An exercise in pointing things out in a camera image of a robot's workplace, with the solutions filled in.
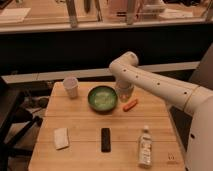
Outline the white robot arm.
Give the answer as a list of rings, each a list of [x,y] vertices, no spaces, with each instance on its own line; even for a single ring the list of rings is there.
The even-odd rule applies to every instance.
[[[185,168],[213,171],[213,90],[139,69],[138,63],[137,55],[131,51],[110,63],[117,92],[131,94],[137,86],[190,115]]]

